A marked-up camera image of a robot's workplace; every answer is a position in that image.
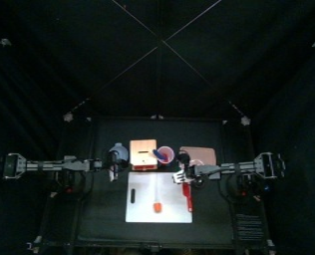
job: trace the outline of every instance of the metal rod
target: metal rod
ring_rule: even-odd
[[[154,31],[144,24],[144,22],[127,11],[127,9],[115,1],[113,0],[113,2],[121,7],[121,9],[137,20],[137,22],[148,29],[148,31],[152,32],[152,34],[154,36],[158,36]]]
[[[196,72],[196,74],[201,77],[201,79],[205,81],[205,83],[213,87],[212,82],[204,77],[204,75],[201,74],[201,72],[194,68],[194,66],[185,60],[185,58],[181,56],[181,54],[176,51],[176,49],[172,47],[172,45],[166,42],[162,41],[162,43],[168,46],[168,48],[174,52],[174,54],[180,57],[180,59],[185,62],[185,64],[193,69],[193,71]],[[220,97],[228,102],[228,104],[236,109],[236,111],[238,112],[238,114],[245,117],[244,112],[238,109],[238,107],[236,106],[236,104],[228,100],[220,93],[217,93],[220,95]]]
[[[166,39],[172,39],[222,0],[216,1]]]
[[[144,54],[142,57],[140,57],[117,75],[114,78],[111,78],[93,93],[91,96],[85,98],[85,100],[67,112],[67,114],[73,113],[85,103],[91,99],[91,97],[103,90],[117,79],[118,77],[132,68],[137,65],[137,63],[157,49],[158,47],[154,47],[149,52]]]

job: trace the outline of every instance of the orange marker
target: orange marker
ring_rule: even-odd
[[[161,211],[162,211],[162,205],[161,205],[160,202],[156,202],[156,203],[154,203],[154,211],[156,211],[156,212],[161,212]]]

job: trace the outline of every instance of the black enclosure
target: black enclosure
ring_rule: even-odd
[[[315,254],[312,46],[315,0],[0,0],[0,156],[90,157],[117,141],[129,146],[150,135],[174,149],[188,142],[213,147],[220,162],[279,152],[285,178],[256,210],[268,222],[265,238],[277,254]],[[81,246],[137,247],[134,239],[117,240],[111,229],[132,230],[111,225],[109,214],[89,221],[103,191],[123,199],[117,188],[125,189],[126,174],[121,187],[95,185],[105,180],[98,173],[95,192],[79,204],[61,196],[53,202],[41,175],[0,182],[0,254],[33,254],[26,243],[43,230],[43,218],[53,245],[77,235]],[[218,195],[216,181],[206,189]],[[236,208],[196,195],[202,232],[192,229],[193,242],[170,227],[170,238],[157,230],[154,240],[141,228],[136,238],[169,248],[232,249]],[[206,206],[221,215],[213,221]],[[49,207],[55,213],[46,217]],[[95,230],[102,227],[103,234]],[[177,231],[185,235],[182,226]]]

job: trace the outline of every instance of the cable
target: cable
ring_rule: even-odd
[[[216,1],[165,40],[172,39],[221,1]]]

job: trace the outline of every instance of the black table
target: black table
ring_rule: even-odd
[[[249,129],[240,120],[105,118],[74,120],[66,125],[58,157],[103,157],[115,142],[129,148],[130,140],[152,138],[157,146],[168,145],[174,151],[181,146],[214,148],[217,163],[255,158]],[[176,169],[173,162],[164,171]],[[192,190],[193,221],[188,224],[127,223],[127,180],[127,172],[121,173],[117,182],[109,182],[105,171],[89,173],[83,195],[75,199],[58,196],[50,200],[46,227],[42,227],[47,247],[65,246],[70,253],[75,246],[234,249],[234,211],[220,194],[222,181],[210,181],[202,190]]]

